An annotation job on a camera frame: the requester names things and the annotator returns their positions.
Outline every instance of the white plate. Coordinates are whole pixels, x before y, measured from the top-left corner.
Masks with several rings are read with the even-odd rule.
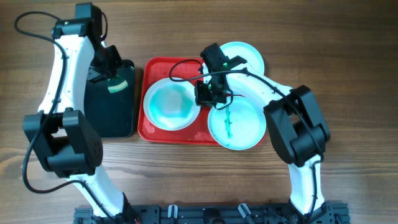
[[[144,112],[158,128],[176,131],[192,124],[200,112],[200,106],[195,103],[195,90],[190,82],[173,82],[164,78],[147,90]]]
[[[217,104],[217,108],[222,106],[224,104]],[[223,110],[213,107],[207,124],[210,134],[220,145],[234,150],[255,146],[266,133],[267,126],[262,110],[242,96],[234,96],[232,104]]]
[[[258,50],[256,50],[250,44],[244,42],[229,42],[223,44],[220,49],[223,53],[232,59],[235,56],[241,56],[242,58],[248,61],[248,70],[256,75],[264,75],[266,71],[264,60],[261,57],[261,54]],[[238,70],[246,67],[246,64],[241,64],[233,68],[233,70]],[[207,74],[208,70],[205,64],[203,64],[203,73]],[[208,83],[211,79],[211,76],[204,77],[203,80],[205,83]]]

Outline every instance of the tray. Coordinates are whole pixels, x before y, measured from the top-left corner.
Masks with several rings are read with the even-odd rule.
[[[157,128],[147,119],[144,113],[142,105],[148,88],[158,80],[167,78],[172,66],[185,59],[188,58],[156,57],[147,62],[144,70],[144,79],[142,81],[142,93],[137,126],[138,133],[143,139],[150,142],[219,145],[211,136],[207,126],[207,117],[211,109],[210,107],[201,107],[197,119],[190,126],[178,131],[165,131]],[[174,69],[173,77],[190,78],[200,75],[198,71],[199,67],[199,64],[195,62],[183,63]]]

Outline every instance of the wooden surface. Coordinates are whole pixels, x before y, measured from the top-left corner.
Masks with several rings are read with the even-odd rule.
[[[97,2],[108,16],[107,43],[138,67],[156,56],[197,57],[218,42],[252,44],[271,79],[309,86],[331,131],[322,192],[349,204],[353,223],[398,222],[398,7],[392,1]],[[18,34],[26,11],[74,15],[70,1],[0,3],[0,223],[71,223],[88,203],[74,186],[53,194],[25,189],[28,147],[22,119],[34,114],[50,78],[53,47]],[[21,27],[50,34],[54,20]],[[133,204],[286,202],[289,173],[269,138],[253,149],[151,144],[138,134],[104,141],[108,174]],[[29,178],[47,189],[64,180],[35,156]]]

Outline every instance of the wire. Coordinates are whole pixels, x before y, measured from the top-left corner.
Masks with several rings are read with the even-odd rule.
[[[104,13],[104,12],[101,12],[101,13],[102,13],[102,15],[104,16],[104,19],[105,19],[105,33],[104,33],[104,35],[101,37],[101,41],[104,41],[104,40],[106,39],[106,36],[108,35],[108,20],[107,20],[107,18],[106,18],[105,13]]]
[[[318,189],[317,189],[317,175],[316,175],[316,170],[315,170],[315,166],[317,164],[320,164],[323,162],[323,152],[319,146],[319,143],[317,142],[317,140],[315,139],[309,125],[307,124],[307,122],[304,120],[303,116],[301,115],[300,111],[297,109],[297,107],[287,98],[286,95],[284,95],[278,88],[276,88],[275,86],[271,85],[269,82],[267,82],[265,79],[261,78],[258,75],[255,75],[251,72],[248,71],[247,67],[241,69],[241,70],[230,70],[230,71],[224,71],[224,72],[213,72],[213,73],[207,73],[204,75],[199,75],[197,77],[193,77],[193,78],[188,78],[188,79],[181,79],[181,80],[175,80],[172,78],[172,71],[173,69],[177,66],[180,65],[181,63],[185,63],[185,62],[198,62],[200,64],[200,71],[203,71],[203,66],[201,64],[201,62],[199,60],[196,59],[187,59],[187,60],[182,60],[178,63],[176,63],[169,72],[169,78],[172,81],[175,82],[185,82],[185,81],[192,81],[192,80],[196,80],[199,78],[203,78],[203,77],[207,77],[209,75],[227,75],[230,73],[242,73],[251,77],[254,77],[258,80],[260,80],[261,82],[263,82],[264,84],[266,84],[271,90],[273,90],[274,92],[278,93],[282,99],[287,103],[287,105],[289,106],[289,108],[300,118],[301,122],[303,123],[305,129],[307,130],[308,134],[310,135],[311,140],[313,141],[314,145],[315,145],[315,149],[317,150],[318,154],[320,155],[320,160],[319,161],[315,161],[312,165],[311,165],[311,170],[312,170],[312,177],[313,177],[313,188],[314,188],[314,195],[313,195],[313,199],[312,199],[312,204],[310,207],[310,211],[306,214],[307,216],[307,223],[310,223],[311,217],[312,217],[312,213],[314,211],[315,208],[315,204],[317,202],[317,193],[318,193]]]
[[[65,50],[63,49],[63,47],[62,47],[58,42],[54,41],[54,40],[51,39],[51,38],[48,38],[48,37],[45,37],[45,36],[42,36],[42,35],[39,35],[39,34],[33,34],[33,33],[30,33],[30,32],[26,32],[26,31],[24,31],[24,30],[21,30],[21,29],[18,27],[18,22],[19,22],[23,17],[28,16],[28,15],[31,15],[31,14],[41,14],[41,15],[50,16],[50,17],[52,17],[52,18],[54,18],[54,19],[56,19],[56,20],[58,20],[58,21],[60,20],[60,18],[57,17],[57,16],[55,16],[55,15],[49,14],[49,13],[47,13],[47,12],[40,12],[40,11],[25,12],[25,13],[21,14],[20,16],[18,16],[17,19],[15,19],[14,28],[15,28],[16,31],[18,31],[18,32],[21,33],[21,34],[28,35],[28,36],[30,36],[30,37],[36,37],[36,38],[39,38],[39,39],[42,39],[42,40],[46,40],[46,41],[49,41],[49,42],[53,43],[54,45],[56,45],[56,46],[60,49],[60,51],[61,51],[61,53],[62,53],[62,70],[61,70],[60,81],[59,81],[59,83],[58,83],[58,87],[57,87],[57,90],[56,90],[56,92],[55,92],[55,96],[54,96],[54,99],[53,99],[53,102],[52,102],[52,106],[51,106],[51,108],[50,108],[50,111],[49,111],[49,113],[47,114],[47,116],[45,117],[45,119],[43,120],[42,124],[40,125],[39,130],[37,130],[37,132],[35,133],[35,135],[34,135],[32,141],[30,142],[30,145],[29,145],[29,147],[28,147],[28,149],[27,149],[27,151],[26,151],[25,158],[24,158],[24,163],[23,163],[23,166],[22,166],[22,178],[23,178],[24,184],[25,184],[26,188],[28,188],[28,190],[30,190],[30,191],[33,192],[33,193],[37,193],[37,194],[47,194],[47,193],[51,193],[51,192],[54,192],[54,191],[56,191],[56,190],[58,190],[58,189],[61,189],[62,187],[68,186],[68,185],[70,185],[70,184],[81,184],[81,186],[88,192],[88,194],[90,195],[90,197],[94,200],[95,204],[97,204],[97,206],[99,206],[99,208],[103,211],[103,213],[104,213],[111,221],[113,221],[114,223],[117,223],[117,222],[115,221],[115,219],[113,219],[112,216],[104,209],[103,205],[102,205],[102,204],[98,201],[98,199],[94,196],[94,194],[93,194],[92,191],[88,188],[86,182],[84,182],[84,181],[81,181],[81,180],[71,180],[71,181],[65,182],[65,183],[63,183],[63,184],[60,184],[60,185],[58,185],[58,186],[56,186],[56,187],[54,187],[54,188],[48,189],[48,190],[38,190],[38,189],[35,189],[35,188],[33,188],[33,186],[31,186],[31,184],[29,183],[29,180],[28,180],[28,178],[27,178],[27,165],[28,165],[29,157],[30,157],[30,154],[32,153],[33,147],[35,146],[35,144],[36,144],[36,142],[37,142],[37,139],[39,138],[39,134],[43,131],[44,127],[46,127],[48,121],[50,120],[50,118],[51,118],[52,115],[53,115],[53,112],[54,112],[55,108],[56,108],[57,105],[58,105],[59,98],[60,98],[60,94],[61,94],[61,90],[62,90],[62,85],[63,85],[64,79],[65,79],[65,74],[66,74],[66,69],[67,69],[67,53],[65,52]]]

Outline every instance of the table top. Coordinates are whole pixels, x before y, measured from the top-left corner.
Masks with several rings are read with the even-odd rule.
[[[247,42],[283,85],[309,86],[331,131],[322,193],[348,203],[352,223],[397,223],[398,4],[390,1],[131,1],[96,3],[109,22],[108,45],[144,68],[156,56],[197,57],[213,42]],[[47,195],[21,180],[35,114],[53,64],[53,46],[18,34],[26,11],[74,16],[70,1],[0,3],[0,223],[71,223],[87,205],[74,186]],[[54,20],[30,16],[21,28],[50,35]],[[287,165],[269,138],[246,151],[131,138],[104,141],[103,165],[132,204],[287,202]],[[29,162],[32,185],[64,182]]]

